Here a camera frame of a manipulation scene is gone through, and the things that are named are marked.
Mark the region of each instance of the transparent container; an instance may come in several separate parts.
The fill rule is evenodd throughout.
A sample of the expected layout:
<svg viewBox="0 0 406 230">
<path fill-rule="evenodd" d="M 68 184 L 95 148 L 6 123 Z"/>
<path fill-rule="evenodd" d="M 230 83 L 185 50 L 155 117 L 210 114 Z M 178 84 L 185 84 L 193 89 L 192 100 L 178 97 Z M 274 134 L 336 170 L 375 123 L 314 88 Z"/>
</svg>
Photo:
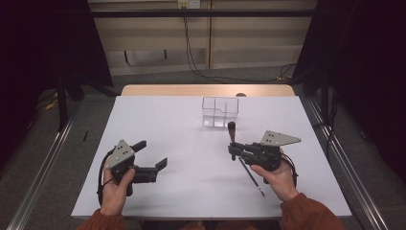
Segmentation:
<svg viewBox="0 0 406 230">
<path fill-rule="evenodd" d="M 203 127 L 226 127 L 236 120 L 238 98 L 203 97 Z"/>
</svg>

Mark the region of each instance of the white table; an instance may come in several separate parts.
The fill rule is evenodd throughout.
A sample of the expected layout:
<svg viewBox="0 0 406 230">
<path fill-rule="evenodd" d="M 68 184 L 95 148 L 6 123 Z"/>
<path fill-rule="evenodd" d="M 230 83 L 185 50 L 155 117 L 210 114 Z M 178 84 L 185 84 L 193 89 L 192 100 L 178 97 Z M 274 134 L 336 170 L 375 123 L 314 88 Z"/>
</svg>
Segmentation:
<svg viewBox="0 0 406 230">
<path fill-rule="evenodd" d="M 280 202 L 261 177 L 232 161 L 226 127 L 202 126 L 202 97 L 118 97 L 72 216 L 86 219 L 100 208 L 96 196 L 102 158 L 120 139 L 147 140 L 135 164 L 152 167 L 167 157 L 156 183 L 136 184 L 123 214 L 136 219 L 271 219 Z M 294 161 L 298 190 L 324 203 L 336 216 L 350 216 L 298 97 L 239 98 L 236 141 L 258 142 L 266 129 L 302 138 L 283 147 Z"/>
</svg>

